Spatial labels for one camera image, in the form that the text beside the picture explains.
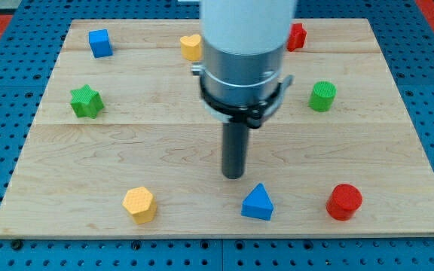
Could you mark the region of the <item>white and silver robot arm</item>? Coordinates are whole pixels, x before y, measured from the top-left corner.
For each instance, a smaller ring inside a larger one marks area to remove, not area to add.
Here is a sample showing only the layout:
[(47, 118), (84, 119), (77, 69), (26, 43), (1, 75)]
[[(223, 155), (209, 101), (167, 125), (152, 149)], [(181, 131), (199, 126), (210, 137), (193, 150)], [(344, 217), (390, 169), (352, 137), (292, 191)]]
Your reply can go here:
[(293, 80), (281, 73), (296, 6), (296, 0), (200, 3), (203, 58), (191, 70), (213, 117), (259, 126), (280, 107)]

